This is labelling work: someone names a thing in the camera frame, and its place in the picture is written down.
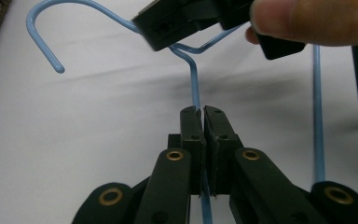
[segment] finger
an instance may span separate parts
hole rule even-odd
[[[255,30],[252,26],[246,30],[245,37],[252,44],[259,44],[257,36],[255,35]]]
[[[326,46],[358,45],[358,0],[255,0],[262,35]]]

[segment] hanger hook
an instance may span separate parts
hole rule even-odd
[[[122,26],[130,29],[134,33],[139,34],[138,28],[131,22],[126,21],[122,18],[120,18],[117,14],[110,11],[106,7],[103,7],[102,5],[93,2],[91,0],[45,0],[34,6],[30,12],[28,13],[27,19],[26,19],[26,26],[28,33],[30,34],[31,38],[34,40],[36,45],[42,50],[45,57],[48,59],[50,64],[53,66],[54,70],[57,73],[63,73],[65,71],[65,68],[62,66],[60,61],[57,59],[57,57],[54,55],[54,53],[51,51],[51,49],[48,47],[46,42],[42,39],[42,37],[39,35],[39,33],[36,31],[35,28],[35,21],[37,16],[47,9],[48,7],[52,7],[58,4],[63,3],[75,3],[80,5],[85,5],[88,7],[92,7],[94,9],[97,9],[98,11],[102,12],[104,15],[109,17],[110,19],[118,22]]]

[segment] fingernail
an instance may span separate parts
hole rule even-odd
[[[251,23],[261,35],[290,36],[290,18],[297,0],[255,0]]]

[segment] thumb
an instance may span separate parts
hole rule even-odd
[[[358,0],[255,0],[251,22],[261,35],[325,46],[358,45]]]

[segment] white fabric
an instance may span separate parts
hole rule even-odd
[[[84,6],[55,6],[37,20],[66,67],[56,74],[25,29],[37,2],[13,0],[0,32],[0,224],[70,223],[95,188],[139,183],[191,105],[185,62]],[[97,2],[129,20],[149,3]],[[309,190],[311,47],[270,62],[244,41],[244,29],[194,57],[201,103],[224,110],[247,147],[265,151]],[[199,46],[218,32],[214,26],[184,43]],[[322,60],[326,178],[358,192],[351,49],[322,48]],[[226,196],[212,203],[215,223],[234,223]],[[191,223],[200,220],[193,197]]]

